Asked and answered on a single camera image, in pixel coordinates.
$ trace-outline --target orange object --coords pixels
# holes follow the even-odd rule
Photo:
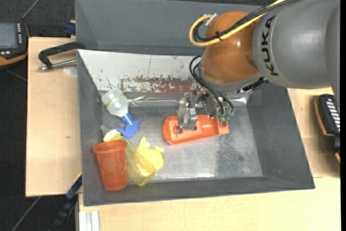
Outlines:
[[[228,133],[229,128],[226,121],[219,122],[217,117],[209,118],[206,115],[198,116],[195,130],[185,131],[180,128],[177,116],[169,116],[163,122],[163,136],[170,144],[189,142]]]
[[[222,32],[247,15],[242,11],[229,11],[216,17],[206,36]],[[214,83],[229,84],[244,81],[258,74],[252,55],[252,37],[257,21],[218,43],[205,47],[200,69]]]
[[[125,141],[109,141],[99,143],[92,148],[96,154],[103,187],[106,190],[121,190],[128,184],[126,146]]]

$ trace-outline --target yellow cable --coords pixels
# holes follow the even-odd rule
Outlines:
[[[286,0],[277,0],[276,2],[270,4],[269,7],[270,7],[270,6],[273,6],[273,5],[276,5],[276,4],[279,4],[279,3],[283,2],[283,1],[286,1]],[[222,35],[222,36],[220,37],[221,40],[227,39],[228,37],[232,36],[233,34],[237,33],[238,31],[242,30],[242,29],[245,28],[246,26],[249,26],[252,22],[256,21],[257,19],[259,19],[260,17],[262,17],[264,14],[265,14],[265,13],[263,13],[263,14],[261,14],[261,15],[255,17],[255,18],[249,20],[248,22],[245,22],[244,24],[240,25],[239,27],[235,28],[234,30],[232,30],[232,31],[230,31],[230,32],[228,32],[228,33]],[[196,21],[193,23],[193,25],[191,26],[190,31],[189,31],[189,39],[190,39],[190,42],[191,42],[193,45],[195,45],[195,46],[197,46],[197,47],[207,47],[207,46],[209,46],[209,45],[212,45],[212,44],[217,43],[217,42],[220,41],[219,38],[215,38],[215,39],[213,39],[213,40],[211,40],[211,41],[208,41],[208,42],[196,42],[196,41],[194,40],[194,36],[193,36],[193,34],[194,34],[194,28],[195,28],[198,24],[200,24],[200,22],[202,22],[202,21],[204,21],[204,20],[206,20],[206,19],[208,19],[208,18],[211,18],[211,17],[212,17],[212,15],[204,15],[204,16],[200,17],[198,20],[196,20]]]

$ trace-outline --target orange cup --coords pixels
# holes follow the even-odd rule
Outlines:
[[[128,184],[126,173],[125,141],[102,142],[92,148],[96,154],[103,187],[114,191],[125,188]]]

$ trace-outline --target orange plastic block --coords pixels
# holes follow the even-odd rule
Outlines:
[[[208,138],[229,133],[228,123],[219,122],[217,117],[209,118],[199,115],[195,130],[185,131],[179,127],[177,116],[169,116],[163,122],[163,136],[170,144],[189,142],[201,138]]]

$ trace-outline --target metal tray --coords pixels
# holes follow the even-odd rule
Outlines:
[[[260,86],[247,100],[234,101],[229,134],[175,146],[165,142],[163,121],[176,113],[182,93],[195,86],[189,79],[191,58],[78,52],[85,206],[314,188],[287,91],[272,84]],[[153,146],[165,149],[165,164],[145,187],[130,183],[121,191],[108,192],[91,148],[102,141],[101,125],[121,124],[100,101],[102,93],[115,86],[134,100],[132,116],[142,118],[133,145],[146,136]],[[149,101],[138,105],[139,95]]]

